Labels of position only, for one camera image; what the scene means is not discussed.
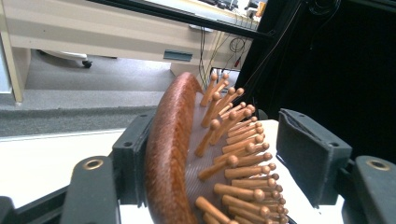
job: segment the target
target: chair wheel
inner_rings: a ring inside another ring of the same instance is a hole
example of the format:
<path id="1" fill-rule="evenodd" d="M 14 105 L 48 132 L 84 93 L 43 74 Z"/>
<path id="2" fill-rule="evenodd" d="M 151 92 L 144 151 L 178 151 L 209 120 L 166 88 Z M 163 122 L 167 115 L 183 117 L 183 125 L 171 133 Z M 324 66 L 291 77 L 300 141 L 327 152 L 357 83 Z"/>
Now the chair wheel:
<path id="1" fill-rule="evenodd" d="M 91 61 L 82 61 L 82 64 L 86 68 L 90 68 L 92 66 L 92 62 Z"/>

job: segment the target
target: wooden bristle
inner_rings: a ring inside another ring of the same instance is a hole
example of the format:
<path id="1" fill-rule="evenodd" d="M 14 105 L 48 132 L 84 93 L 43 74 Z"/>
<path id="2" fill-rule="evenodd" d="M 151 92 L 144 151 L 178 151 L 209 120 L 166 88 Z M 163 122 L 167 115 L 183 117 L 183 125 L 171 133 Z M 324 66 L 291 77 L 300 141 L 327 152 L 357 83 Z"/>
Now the wooden bristle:
<path id="1" fill-rule="evenodd" d="M 213 162 L 219 162 L 219 161 L 224 161 L 227 160 L 227 158 L 231 155 L 234 155 L 236 157 L 242 157 L 245 156 L 246 154 L 253 153 L 256 150 L 256 145 L 254 143 L 249 143 L 245 145 L 245 147 L 240 147 L 237 150 L 227 152 L 221 156 L 217 156 L 215 159 L 213 159 Z"/>
<path id="2" fill-rule="evenodd" d="M 218 92 L 222 92 L 222 90 L 223 90 L 224 88 L 226 88 L 229 84 L 230 84 L 230 82 L 229 82 L 228 80 L 225 80 L 225 81 L 221 84 L 221 86 L 219 86 L 219 88 L 217 89 L 217 91 L 218 91 Z"/>
<path id="3" fill-rule="evenodd" d="M 218 104 L 216 105 L 217 108 L 217 112 L 219 114 L 219 112 L 224 109 L 224 107 L 230 103 L 232 101 L 232 96 L 235 94 L 235 88 L 231 87 L 230 89 L 228 89 L 227 93 L 225 94 L 225 96 L 218 102 Z"/>
<path id="4" fill-rule="evenodd" d="M 198 174 L 198 178 L 202 181 L 207 180 L 210 176 L 214 175 L 215 173 L 219 172 L 226 167 L 236 167 L 238 164 L 238 158 L 235 156 L 230 156 L 227 161 L 222 161 L 215 163 L 214 165 L 204 169 Z"/>
<path id="5" fill-rule="evenodd" d="M 243 140 L 245 140 L 245 139 L 247 139 L 249 137 L 252 137 L 252 136 L 254 136 L 256 134 L 263 134 L 263 133 L 264 133 L 264 128 L 263 127 L 259 127 L 259 128 L 255 128 L 253 130 L 250 130 L 248 132 L 241 133 L 241 134 L 239 134 L 237 136 L 227 138 L 226 142 L 227 142 L 228 145 L 232 145 L 234 143 L 237 143 L 237 142 L 243 141 Z"/>
<path id="6" fill-rule="evenodd" d="M 240 129 L 240 128 L 242 128 L 242 127 L 246 127 L 246 126 L 248 126 L 250 123 L 254 123 L 254 122 L 256 122 L 256 121 L 257 121 L 257 117 L 254 116 L 254 117 L 251 117 L 251 118 L 248 119 L 248 120 L 245 120 L 245 121 L 243 121 L 243 122 L 239 122 L 239 123 L 235 124 L 235 126 L 233 126 L 233 127 L 230 129 L 230 132 L 235 131 L 235 130 L 237 130 L 237 129 Z"/>
<path id="7" fill-rule="evenodd" d="M 289 222 L 288 217 L 284 214 L 272 213 L 269 218 L 273 220 L 273 223 L 278 222 L 279 224 L 287 224 Z"/>
<path id="8" fill-rule="evenodd" d="M 237 135 L 239 135 L 241 133 L 248 132 L 248 131 L 250 131 L 252 129 L 259 128 L 261 126 L 262 126 L 262 124 L 260 122 L 256 122 L 254 124 L 250 124 L 247 127 L 243 127 L 241 129 L 237 129 L 237 130 L 234 130 L 232 132 L 228 132 L 227 135 L 228 135 L 228 137 L 234 137 L 234 136 L 237 136 Z"/>
<path id="9" fill-rule="evenodd" d="M 218 77 L 219 76 L 216 73 L 212 73 L 212 75 L 210 76 L 210 83 L 206 88 L 206 92 L 201 100 L 200 106 L 207 106 L 207 104 L 211 100 L 212 94 L 214 93 L 212 91 L 215 87 L 215 81 L 218 79 Z"/>
<path id="10" fill-rule="evenodd" d="M 217 101 L 221 99 L 221 95 L 218 92 L 213 93 L 212 101 L 210 102 L 209 108 L 206 110 L 205 116 L 202 119 L 201 126 L 204 128 L 209 127 L 210 121 L 212 120 L 213 111 L 215 109 Z"/>
<path id="11" fill-rule="evenodd" d="M 241 102 L 239 105 L 237 105 L 236 107 L 230 109 L 229 111 L 227 111 L 227 113 L 224 113 L 223 115 L 221 115 L 221 118 L 228 118 L 228 116 L 230 115 L 231 112 L 237 112 L 240 109 L 243 109 L 247 106 L 247 104 L 245 102 Z"/>
<path id="12" fill-rule="evenodd" d="M 269 200 L 269 199 L 263 199 L 260 202 L 256 202 L 259 204 L 263 204 L 265 206 L 269 206 L 269 205 L 284 205 L 286 203 L 286 200 L 284 198 L 279 198 L 277 200 L 273 199 L 273 200 Z"/>
<path id="13" fill-rule="evenodd" d="M 268 175 L 271 172 L 269 166 L 250 166 L 250 167 L 240 167 L 235 169 L 226 169 L 224 171 L 224 176 L 227 179 L 236 179 L 251 175 Z"/>
<path id="14" fill-rule="evenodd" d="M 221 150 L 225 154 L 225 153 L 228 153 L 228 152 L 231 152 L 231 151 L 235 151 L 235 150 L 237 150 L 239 148 L 245 148 L 246 145 L 248 145 L 249 143 L 253 143 L 253 144 L 256 145 L 256 144 L 262 143 L 262 141 L 264 141 L 263 135 L 257 135 L 254 138 L 248 138 L 248 139 L 245 139 L 245 140 L 240 141 L 238 143 L 225 146 Z"/>
<path id="15" fill-rule="evenodd" d="M 220 110 L 219 115 L 222 116 L 226 113 L 230 108 L 233 108 L 233 103 L 228 103 L 222 110 Z"/>
<path id="16" fill-rule="evenodd" d="M 231 181 L 231 185 L 243 189 L 258 189 L 260 187 L 268 187 L 274 189 L 276 186 L 276 181 L 272 178 L 268 180 L 234 179 Z"/>
<path id="17" fill-rule="evenodd" d="M 263 176 L 254 176 L 249 178 L 250 180 L 267 180 L 269 178 L 273 178 L 274 180 L 279 179 L 279 174 L 271 174 L 271 175 L 263 175 Z"/>
<path id="18" fill-rule="evenodd" d="M 195 201 L 195 205 L 203 212 L 208 213 L 210 216 L 215 218 L 219 223 L 227 224 L 231 220 L 224 215 L 218 208 L 210 203 L 206 198 L 199 196 Z"/>
<path id="19" fill-rule="evenodd" d="M 245 219 L 244 217 L 235 216 L 235 221 L 239 222 L 239 224 L 254 224 L 253 222 Z"/>
<path id="20" fill-rule="evenodd" d="M 204 138 L 202 139 L 201 143 L 198 145 L 198 147 L 195 149 L 194 154 L 197 157 L 203 157 L 204 153 L 209 146 L 209 141 L 214 132 L 220 127 L 220 122 L 216 119 L 212 119 L 210 122 L 210 127 L 207 133 L 205 134 Z"/>
<path id="21" fill-rule="evenodd" d="M 272 190 L 271 192 L 264 192 L 265 193 L 265 198 L 266 199 L 279 199 L 280 194 L 276 190 Z"/>
<path id="22" fill-rule="evenodd" d="M 228 79 L 228 77 L 229 77 L 228 74 L 223 74 L 221 80 L 218 82 L 218 84 L 216 84 L 215 87 L 213 87 L 213 90 L 212 90 L 211 93 L 213 94 L 213 93 L 215 93 L 216 91 L 221 91 L 222 88 L 224 87 L 223 84 L 224 84 L 224 82 Z"/>
<path id="23" fill-rule="evenodd" d="M 206 224 L 220 224 L 212 215 L 204 213 L 203 220 Z"/>
<path id="24" fill-rule="evenodd" d="M 256 223 L 256 222 L 263 223 L 267 219 L 265 217 L 261 217 L 259 215 L 253 214 L 245 209 L 241 209 L 240 207 L 229 206 L 228 211 L 230 212 L 230 214 L 233 214 L 235 216 L 244 217 L 253 223 Z"/>
<path id="25" fill-rule="evenodd" d="M 210 140 L 211 145 L 215 145 L 219 141 L 219 139 L 221 138 L 221 135 L 225 132 L 227 127 L 230 126 L 230 124 L 235 121 L 235 119 L 236 119 L 236 115 L 235 115 L 235 112 L 233 112 L 230 117 L 223 120 L 219 129 L 216 130 L 212 139 Z"/>
<path id="26" fill-rule="evenodd" d="M 285 207 L 281 204 L 267 204 L 265 206 L 270 210 L 270 212 L 285 214 Z"/>
<path id="27" fill-rule="evenodd" d="M 228 125 L 227 125 L 227 127 L 224 129 L 224 131 L 223 131 L 223 133 L 221 134 L 221 135 L 223 135 L 223 134 L 226 134 L 237 122 L 239 122 L 239 121 L 241 121 L 242 119 L 244 119 L 244 118 L 248 118 L 248 117 L 250 117 L 251 116 L 251 110 L 245 110 L 244 111 L 244 113 L 241 113 L 241 114 L 235 114 L 235 119 L 233 120 L 233 122 L 231 122 L 231 123 L 229 123 Z"/>
<path id="28" fill-rule="evenodd" d="M 265 193 L 260 189 L 242 189 L 229 185 L 216 184 L 214 191 L 217 194 L 231 195 L 246 201 L 261 202 L 265 198 Z"/>
<path id="29" fill-rule="evenodd" d="M 257 204 L 248 203 L 243 200 L 232 197 L 230 195 L 223 195 L 222 204 L 239 207 L 241 209 L 245 209 L 248 212 L 261 217 L 268 217 L 270 214 L 269 208 L 265 207 L 264 205 L 258 206 Z"/>
<path id="30" fill-rule="evenodd" d="M 276 164 L 273 162 L 269 163 L 268 166 L 270 167 L 271 171 L 274 171 L 276 169 Z"/>
<path id="31" fill-rule="evenodd" d="M 269 152 L 265 152 L 264 154 L 257 156 L 240 157 L 238 167 L 256 165 L 262 161 L 269 161 L 272 158 L 272 154 Z"/>

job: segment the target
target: gray floor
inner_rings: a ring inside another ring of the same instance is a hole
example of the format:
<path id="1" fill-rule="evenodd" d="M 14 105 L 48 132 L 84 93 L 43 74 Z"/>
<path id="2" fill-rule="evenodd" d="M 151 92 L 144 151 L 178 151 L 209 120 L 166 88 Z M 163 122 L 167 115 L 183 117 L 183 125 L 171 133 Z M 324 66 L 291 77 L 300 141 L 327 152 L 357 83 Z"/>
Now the gray floor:
<path id="1" fill-rule="evenodd" d="M 0 96 L 0 137 L 127 127 L 137 114 L 155 109 L 175 78 L 170 63 L 89 60 L 87 69 L 32 50 L 23 102 Z"/>

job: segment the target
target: wire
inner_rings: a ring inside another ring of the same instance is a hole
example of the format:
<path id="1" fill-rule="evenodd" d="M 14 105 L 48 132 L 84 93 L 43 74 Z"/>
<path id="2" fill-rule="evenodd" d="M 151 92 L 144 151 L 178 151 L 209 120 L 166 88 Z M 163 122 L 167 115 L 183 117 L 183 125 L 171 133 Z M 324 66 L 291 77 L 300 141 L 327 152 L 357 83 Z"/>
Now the wire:
<path id="1" fill-rule="evenodd" d="M 204 55 L 204 46 L 205 46 L 205 28 L 201 27 L 201 55 L 200 55 L 200 62 L 198 65 L 198 72 L 199 72 L 199 76 L 202 81 L 202 84 L 204 85 L 204 87 L 206 89 L 207 84 L 206 84 L 205 78 L 203 77 L 203 74 L 202 74 L 202 70 L 204 69 L 204 63 L 202 60 L 202 57 Z"/>
<path id="2" fill-rule="evenodd" d="M 332 13 L 332 15 L 329 17 L 329 19 L 327 19 L 325 22 L 323 22 L 320 25 L 320 27 L 314 32 L 314 34 L 312 35 L 312 38 L 311 38 L 311 44 L 309 45 L 309 49 L 314 48 L 314 39 L 317 37 L 317 34 L 319 33 L 319 31 L 332 19 L 332 17 L 338 11 L 338 8 L 340 7 L 340 3 L 341 3 L 341 0 L 337 0 L 337 2 L 335 3 L 334 12 Z"/>
<path id="3" fill-rule="evenodd" d="M 282 34 L 280 35 L 279 39 L 276 41 L 275 45 L 271 48 L 270 52 L 268 52 L 268 54 L 265 56 L 265 58 L 262 60 L 262 62 L 259 64 L 259 66 L 257 66 L 256 70 L 252 73 L 252 75 L 250 76 L 250 78 L 247 80 L 247 82 L 244 85 L 244 89 L 246 88 L 247 84 L 249 83 L 249 81 L 256 76 L 257 72 L 259 71 L 259 69 L 262 68 L 262 65 L 267 61 L 267 59 L 269 58 L 269 56 L 274 52 L 274 50 L 276 49 L 277 45 L 279 44 L 279 42 L 282 40 L 283 36 L 285 35 L 285 33 L 289 30 L 289 27 L 291 25 L 291 23 L 293 22 L 295 16 L 297 15 L 297 12 L 299 11 L 300 7 L 301 7 L 302 2 L 299 3 L 299 5 L 297 6 L 297 9 L 294 11 L 294 14 L 292 15 L 288 25 L 286 26 L 285 30 L 282 32 Z"/>
<path id="4" fill-rule="evenodd" d="M 235 12 L 235 13 L 234 13 L 234 15 L 235 15 L 235 24 L 234 24 L 234 25 L 236 25 L 236 24 L 238 23 L 238 17 L 237 17 L 237 15 L 236 15 L 236 13 L 238 13 L 238 12 L 236 12 L 235 9 L 233 10 L 233 12 Z M 219 46 L 218 46 L 218 43 L 219 43 L 219 39 L 218 39 L 218 41 L 216 42 L 215 50 L 213 51 L 212 56 L 210 57 L 209 65 L 210 65 L 210 64 L 212 63 L 212 61 L 215 59 L 216 54 L 217 54 L 219 48 L 221 48 L 221 46 L 227 41 L 227 39 L 230 37 L 230 35 L 231 35 L 231 34 L 228 33 L 227 37 L 221 42 L 221 44 L 220 44 Z M 208 69 L 209 69 L 209 66 L 206 68 L 205 73 L 204 73 L 204 76 L 207 74 Z M 208 81 L 209 79 L 210 79 L 210 77 L 206 78 L 206 79 L 205 79 L 205 82 L 208 83 L 208 82 L 209 82 L 209 81 Z"/>

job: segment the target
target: white surface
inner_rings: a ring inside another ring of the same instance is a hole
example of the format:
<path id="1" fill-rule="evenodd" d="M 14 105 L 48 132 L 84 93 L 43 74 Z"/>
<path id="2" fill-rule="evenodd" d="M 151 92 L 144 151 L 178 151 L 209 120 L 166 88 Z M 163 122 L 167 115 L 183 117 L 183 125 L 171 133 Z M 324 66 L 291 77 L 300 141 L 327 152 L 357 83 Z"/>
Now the white surface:
<path id="1" fill-rule="evenodd" d="M 9 82 L 6 56 L 4 55 L 3 41 L 0 41 L 0 93 L 11 93 L 11 83 Z"/>
<path id="2" fill-rule="evenodd" d="M 289 215 L 299 224 L 343 223 L 341 204 L 314 209 L 300 191 L 289 171 L 275 158 L 277 121 L 262 121 L 265 141 L 276 163 L 276 172 L 283 186 Z M 68 135 L 42 135 L 0 141 L 0 195 L 13 199 L 16 207 L 23 206 L 69 183 L 76 163 L 90 156 L 110 153 L 123 130 Z M 123 223 L 152 223 L 147 208 L 122 205 Z"/>

